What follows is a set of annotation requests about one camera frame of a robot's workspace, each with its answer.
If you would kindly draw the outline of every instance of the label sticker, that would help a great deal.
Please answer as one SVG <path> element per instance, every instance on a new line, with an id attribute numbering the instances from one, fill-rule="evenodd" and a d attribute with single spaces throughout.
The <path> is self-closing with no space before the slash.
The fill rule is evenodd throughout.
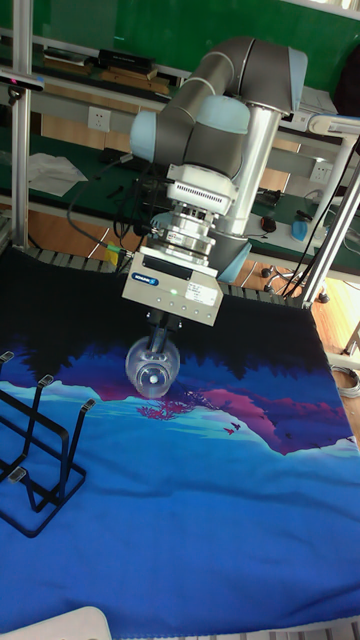
<path id="1" fill-rule="evenodd" d="M 204 287 L 202 284 L 190 282 L 188 284 L 185 298 L 213 307 L 216 302 L 217 294 L 218 291 L 216 289 L 211 289 L 210 287 Z"/>
<path id="2" fill-rule="evenodd" d="M 157 287 L 159 284 L 159 280 L 156 278 L 144 276 L 142 273 L 133 273 L 132 278 L 133 280 L 138 280 L 138 282 L 143 282 L 144 284 L 151 284 L 152 287 Z"/>
<path id="3" fill-rule="evenodd" d="M 169 231 L 167 239 L 174 244 L 181 244 L 184 240 L 184 236 L 182 236 L 181 233 L 176 233 L 176 231 Z"/>

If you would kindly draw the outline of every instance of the light blue joint cap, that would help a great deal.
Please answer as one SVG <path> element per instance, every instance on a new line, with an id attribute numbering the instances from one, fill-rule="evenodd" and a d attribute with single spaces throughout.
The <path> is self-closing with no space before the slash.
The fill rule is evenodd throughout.
<path id="1" fill-rule="evenodd" d="M 307 69 L 307 55 L 302 51 L 289 47 L 289 66 L 291 82 L 291 103 L 293 111 L 297 111 L 300 106 L 301 94 L 304 87 Z"/>
<path id="2" fill-rule="evenodd" d="M 134 156 L 153 162 L 155 155 L 156 113 L 140 111 L 130 131 L 130 148 Z"/>
<path id="3" fill-rule="evenodd" d="M 243 266 L 246 258 L 249 255 L 251 249 L 250 242 L 239 251 L 238 255 L 232 262 L 230 262 L 229 266 L 226 267 L 225 271 L 222 272 L 220 276 L 217 277 L 217 280 L 220 282 L 225 282 L 226 284 L 231 284 L 236 279 L 241 267 Z"/>
<path id="4" fill-rule="evenodd" d="M 208 96 L 196 122 L 228 133 L 247 133 L 250 111 L 245 104 L 226 96 Z"/>

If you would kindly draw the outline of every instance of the green wall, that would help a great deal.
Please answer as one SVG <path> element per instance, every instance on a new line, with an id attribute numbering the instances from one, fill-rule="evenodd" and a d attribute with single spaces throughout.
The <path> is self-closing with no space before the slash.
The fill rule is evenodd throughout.
<path id="1" fill-rule="evenodd" d="M 281 0 L 34 0 L 34 34 L 123 48 L 193 70 L 212 46 L 248 35 L 305 51 L 306 84 L 332 92 L 359 40 L 360 22 Z M 11 28 L 12 0 L 0 0 Z"/>

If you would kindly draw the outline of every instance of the wall socket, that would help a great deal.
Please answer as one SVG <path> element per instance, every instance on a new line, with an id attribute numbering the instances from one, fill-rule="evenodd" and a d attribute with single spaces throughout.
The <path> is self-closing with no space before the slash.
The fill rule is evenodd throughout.
<path id="1" fill-rule="evenodd" d="M 99 107 L 89 107 L 88 127 L 97 131 L 110 131 L 111 111 L 107 109 L 99 109 Z"/>
<path id="2" fill-rule="evenodd" d="M 317 160 L 310 176 L 311 182 L 327 184 L 333 165 L 325 160 Z"/>

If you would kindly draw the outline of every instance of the black wire rack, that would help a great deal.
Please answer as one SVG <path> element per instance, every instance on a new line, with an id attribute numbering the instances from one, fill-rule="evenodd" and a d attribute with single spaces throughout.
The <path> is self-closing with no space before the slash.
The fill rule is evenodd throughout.
<path id="1" fill-rule="evenodd" d="M 14 354 L 11 351 L 7 351 L 0 356 L 0 373 L 2 366 L 6 362 L 9 362 L 13 357 Z M 81 485 L 84 484 L 86 477 L 86 471 L 74 462 L 74 456 L 85 415 L 94 406 L 95 400 L 90 398 L 80 408 L 74 433 L 70 441 L 69 432 L 64 429 L 64 427 L 38 411 L 42 391 L 52 382 L 53 377 L 50 375 L 44 376 L 38 382 L 31 406 L 24 404 L 17 398 L 14 398 L 0 389 L 0 423 L 24 439 L 24 442 L 20 447 L 19 455 L 15 460 L 13 460 L 13 462 L 9 463 L 0 459 L 0 483 L 7 480 L 11 485 L 15 485 L 19 482 L 24 485 L 30 509 L 37 514 L 40 514 L 47 506 L 52 507 L 50 513 L 49 510 L 47 510 L 47 515 L 45 517 L 39 516 L 39 524 L 37 524 L 36 528 L 31 529 L 22 524 L 14 515 L 10 515 L 2 510 L 0 506 L 0 518 L 15 527 L 15 529 L 28 538 L 35 538 L 46 527 L 64 504 L 66 504 Z M 16 412 L 19 412 L 19 414 L 16 415 L 26 416 L 28 419 L 27 427 L 24 429 L 1 415 L 1 403 L 5 403 L 15 409 Z M 59 451 L 56 451 L 34 435 L 34 428 L 36 424 L 42 425 L 45 429 L 59 437 L 61 445 Z M 59 463 L 57 465 L 59 467 L 59 477 L 51 489 L 46 489 L 31 477 L 29 470 L 24 466 L 24 462 L 27 459 L 31 459 L 34 447 L 41 449 L 45 454 L 48 454 L 48 460 L 52 459 L 53 462 L 57 461 Z M 75 472 L 79 477 L 75 484 L 73 484 L 73 482 L 71 484 L 68 483 L 71 472 Z"/>

